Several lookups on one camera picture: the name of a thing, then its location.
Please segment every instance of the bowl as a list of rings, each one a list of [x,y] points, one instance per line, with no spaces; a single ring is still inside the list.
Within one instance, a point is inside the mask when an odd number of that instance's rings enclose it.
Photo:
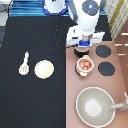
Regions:
[[[35,66],[35,74],[41,79],[49,78],[54,72],[53,64],[48,60],[40,61]]]
[[[105,127],[115,117],[115,109],[111,109],[114,100],[108,92],[99,87],[83,89],[76,99],[76,111],[80,119],[91,127]]]

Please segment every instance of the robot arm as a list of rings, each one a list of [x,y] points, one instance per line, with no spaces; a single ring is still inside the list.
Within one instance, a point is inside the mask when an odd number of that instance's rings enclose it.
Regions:
[[[101,0],[69,1],[69,16],[77,25],[69,28],[67,45],[75,45],[83,41],[85,44],[89,42],[87,46],[91,46],[92,43],[102,42],[105,32],[94,33],[99,18],[100,3]]]

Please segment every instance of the white wall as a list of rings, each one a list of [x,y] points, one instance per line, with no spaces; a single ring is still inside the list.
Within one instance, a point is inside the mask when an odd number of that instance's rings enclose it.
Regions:
[[[108,0],[105,6],[105,10],[108,17],[108,22],[110,23],[113,13],[116,11],[117,4],[120,0]],[[118,15],[113,19],[114,23],[110,27],[112,39],[115,40],[118,33],[121,31],[121,28],[128,19],[128,0],[124,0],[123,5],[121,6]]]

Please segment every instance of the burner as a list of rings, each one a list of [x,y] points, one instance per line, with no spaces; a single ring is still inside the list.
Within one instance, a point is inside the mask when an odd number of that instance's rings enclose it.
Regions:
[[[114,66],[109,62],[100,63],[98,70],[103,76],[112,76],[115,72]]]
[[[106,45],[99,45],[96,48],[96,54],[100,57],[106,58],[111,54],[111,49]]]

